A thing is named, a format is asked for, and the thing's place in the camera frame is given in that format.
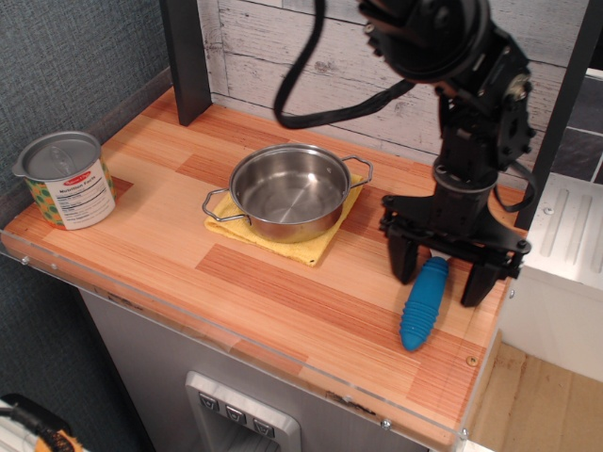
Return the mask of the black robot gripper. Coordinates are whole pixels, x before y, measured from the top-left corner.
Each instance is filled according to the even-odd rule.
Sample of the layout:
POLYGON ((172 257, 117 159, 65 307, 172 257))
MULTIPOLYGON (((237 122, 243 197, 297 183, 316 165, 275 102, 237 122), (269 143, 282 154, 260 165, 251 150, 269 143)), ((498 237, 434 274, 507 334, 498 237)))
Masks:
POLYGON ((519 276, 529 243, 499 223, 488 208, 497 194, 498 173, 464 180, 443 164, 432 169, 435 190, 428 197, 386 195, 380 229, 388 240, 390 267, 403 284, 413 278, 418 246, 470 262, 461 303, 477 307, 502 278, 519 276))

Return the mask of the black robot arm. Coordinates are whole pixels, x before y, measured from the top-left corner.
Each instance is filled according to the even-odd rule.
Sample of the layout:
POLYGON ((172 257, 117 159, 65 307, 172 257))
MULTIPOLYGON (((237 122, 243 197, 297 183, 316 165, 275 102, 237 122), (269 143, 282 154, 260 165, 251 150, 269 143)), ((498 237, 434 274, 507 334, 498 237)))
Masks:
POLYGON ((369 43, 406 82, 439 100, 442 145, 428 197, 383 198, 381 228, 393 273, 409 282, 420 247, 471 265, 461 302, 475 307, 495 283, 518 276, 530 245, 488 202, 500 173, 530 151, 528 59, 485 1, 364 1, 369 43))

